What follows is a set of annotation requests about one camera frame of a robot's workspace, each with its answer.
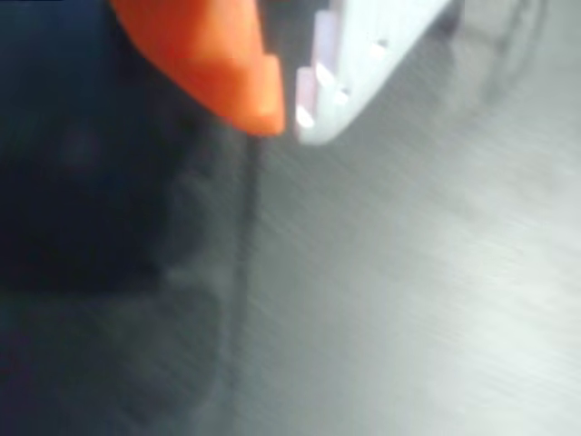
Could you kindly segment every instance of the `orange plastic part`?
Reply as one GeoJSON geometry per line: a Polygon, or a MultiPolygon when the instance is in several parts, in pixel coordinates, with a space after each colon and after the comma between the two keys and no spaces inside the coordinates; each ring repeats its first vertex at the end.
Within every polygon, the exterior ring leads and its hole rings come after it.
{"type": "Polygon", "coordinates": [[[110,0],[136,48],[248,134],[284,130],[281,66],[264,53],[254,0],[110,0]]]}

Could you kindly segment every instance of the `brushed metal surface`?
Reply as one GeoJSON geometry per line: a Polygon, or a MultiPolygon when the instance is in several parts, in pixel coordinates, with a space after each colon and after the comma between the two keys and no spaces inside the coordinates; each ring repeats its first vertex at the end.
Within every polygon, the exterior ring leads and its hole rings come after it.
{"type": "Polygon", "coordinates": [[[581,4],[521,6],[468,0],[333,146],[272,145],[237,434],[581,432],[581,4]]]}

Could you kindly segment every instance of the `white plastic device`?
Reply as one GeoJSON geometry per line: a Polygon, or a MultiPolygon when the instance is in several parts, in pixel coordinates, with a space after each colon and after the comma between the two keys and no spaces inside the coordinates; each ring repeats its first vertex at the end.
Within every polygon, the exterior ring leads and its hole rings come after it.
{"type": "Polygon", "coordinates": [[[311,65],[297,75],[296,134],[325,144],[392,76],[451,0],[330,0],[315,18],[311,65]]]}

